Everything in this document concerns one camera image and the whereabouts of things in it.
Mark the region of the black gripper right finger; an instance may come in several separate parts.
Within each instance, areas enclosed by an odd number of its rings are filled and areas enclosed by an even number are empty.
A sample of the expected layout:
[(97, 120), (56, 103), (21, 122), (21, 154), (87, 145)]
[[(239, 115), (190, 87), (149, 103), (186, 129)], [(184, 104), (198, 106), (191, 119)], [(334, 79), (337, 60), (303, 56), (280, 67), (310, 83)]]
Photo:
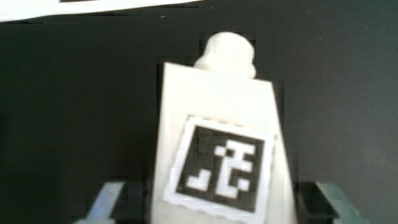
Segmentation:
[(294, 205), (298, 224), (371, 224), (332, 183), (294, 183)]

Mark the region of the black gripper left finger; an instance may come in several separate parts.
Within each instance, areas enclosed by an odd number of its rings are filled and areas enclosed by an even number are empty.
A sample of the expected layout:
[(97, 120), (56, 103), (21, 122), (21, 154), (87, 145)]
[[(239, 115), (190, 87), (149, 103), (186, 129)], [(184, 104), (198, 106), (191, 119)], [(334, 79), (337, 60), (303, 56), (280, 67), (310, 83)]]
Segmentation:
[(142, 182), (113, 181), (103, 184), (87, 215), (71, 224), (145, 224)]

